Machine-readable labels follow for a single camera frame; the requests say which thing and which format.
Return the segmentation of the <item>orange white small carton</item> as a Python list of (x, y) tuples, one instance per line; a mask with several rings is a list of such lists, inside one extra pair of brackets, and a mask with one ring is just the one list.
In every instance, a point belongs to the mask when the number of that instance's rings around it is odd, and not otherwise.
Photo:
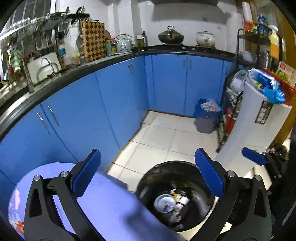
[(19, 233), (19, 234), (24, 234), (24, 222), (21, 222), (21, 221), (17, 221), (16, 223), (16, 231)]

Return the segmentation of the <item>black round trash bin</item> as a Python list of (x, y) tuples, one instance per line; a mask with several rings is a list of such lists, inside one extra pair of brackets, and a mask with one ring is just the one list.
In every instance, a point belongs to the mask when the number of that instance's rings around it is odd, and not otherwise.
[[(138, 183), (135, 194), (161, 223), (176, 232), (190, 230), (203, 222), (215, 201), (197, 166), (178, 160), (152, 167)], [(155, 209), (154, 201), (162, 194), (174, 197), (173, 211), (159, 213)]]

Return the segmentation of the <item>blue kitchen cabinets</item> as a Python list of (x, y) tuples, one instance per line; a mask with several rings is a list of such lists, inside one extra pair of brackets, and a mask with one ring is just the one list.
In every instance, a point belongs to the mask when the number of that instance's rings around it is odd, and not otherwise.
[(230, 62), (218, 57), (140, 55), (80, 67), (16, 101), (1, 117), (1, 188), (38, 166), (76, 163), (93, 149), (106, 172), (151, 110), (192, 116), (220, 101)]

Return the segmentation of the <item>white air purifier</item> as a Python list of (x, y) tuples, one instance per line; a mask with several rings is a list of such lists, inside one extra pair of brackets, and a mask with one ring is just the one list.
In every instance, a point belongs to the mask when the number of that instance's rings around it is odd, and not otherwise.
[(216, 156), (225, 170), (245, 176), (256, 163), (241, 153), (244, 147), (264, 152), (285, 123), (292, 107), (271, 104), (249, 82), (244, 83), (241, 108), (225, 145)]

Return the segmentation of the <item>grey bin with blue bag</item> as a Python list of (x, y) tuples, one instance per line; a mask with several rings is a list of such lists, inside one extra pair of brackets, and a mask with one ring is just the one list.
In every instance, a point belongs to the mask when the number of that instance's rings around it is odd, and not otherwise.
[(214, 99), (200, 99), (198, 100), (193, 117), (194, 124), (200, 133), (212, 133), (218, 122), (221, 107)]

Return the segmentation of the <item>blue snack bag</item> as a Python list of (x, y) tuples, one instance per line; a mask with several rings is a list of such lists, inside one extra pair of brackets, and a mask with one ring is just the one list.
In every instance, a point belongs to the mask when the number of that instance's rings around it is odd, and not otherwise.
[(286, 101), (285, 93), (280, 88), (280, 83), (270, 74), (252, 68), (248, 71), (250, 83), (272, 104), (282, 104)]

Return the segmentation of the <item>chrome sink faucet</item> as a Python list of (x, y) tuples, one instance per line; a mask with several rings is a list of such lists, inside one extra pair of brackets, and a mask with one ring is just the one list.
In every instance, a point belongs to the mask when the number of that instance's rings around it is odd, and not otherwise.
[(37, 81), (52, 78), (59, 72), (59, 65), (55, 62), (50, 62), (46, 57), (41, 59), (41, 67), (37, 70)]

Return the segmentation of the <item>white ceramic pot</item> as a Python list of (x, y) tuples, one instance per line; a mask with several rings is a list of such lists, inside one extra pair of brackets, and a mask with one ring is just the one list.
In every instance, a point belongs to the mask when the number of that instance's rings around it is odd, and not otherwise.
[(198, 46), (215, 47), (215, 35), (207, 31), (196, 32), (196, 42)]

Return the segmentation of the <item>white paper towel roll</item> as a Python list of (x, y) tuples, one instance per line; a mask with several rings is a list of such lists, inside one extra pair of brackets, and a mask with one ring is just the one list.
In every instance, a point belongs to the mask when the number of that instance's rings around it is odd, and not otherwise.
[(226, 51), (236, 53), (237, 31), (243, 27), (243, 16), (237, 12), (226, 12)]

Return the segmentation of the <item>mint green kettle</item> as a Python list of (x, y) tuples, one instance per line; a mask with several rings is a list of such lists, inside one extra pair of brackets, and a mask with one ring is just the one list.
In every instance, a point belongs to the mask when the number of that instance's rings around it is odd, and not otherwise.
[(132, 51), (132, 36), (120, 34), (115, 37), (117, 53), (127, 53)]

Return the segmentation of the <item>checkered wooden cutting board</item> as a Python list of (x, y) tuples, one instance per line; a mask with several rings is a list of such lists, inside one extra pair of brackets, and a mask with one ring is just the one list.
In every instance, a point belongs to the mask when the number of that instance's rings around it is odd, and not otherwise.
[(86, 62), (106, 56), (104, 23), (85, 21), (82, 25), (83, 48)]

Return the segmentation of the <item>black wok with lid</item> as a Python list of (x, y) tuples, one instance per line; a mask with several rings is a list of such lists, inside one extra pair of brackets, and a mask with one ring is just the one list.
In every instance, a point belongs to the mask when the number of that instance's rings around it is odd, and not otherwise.
[(169, 25), (167, 30), (158, 34), (158, 39), (164, 44), (181, 44), (185, 36), (175, 30), (173, 25)]

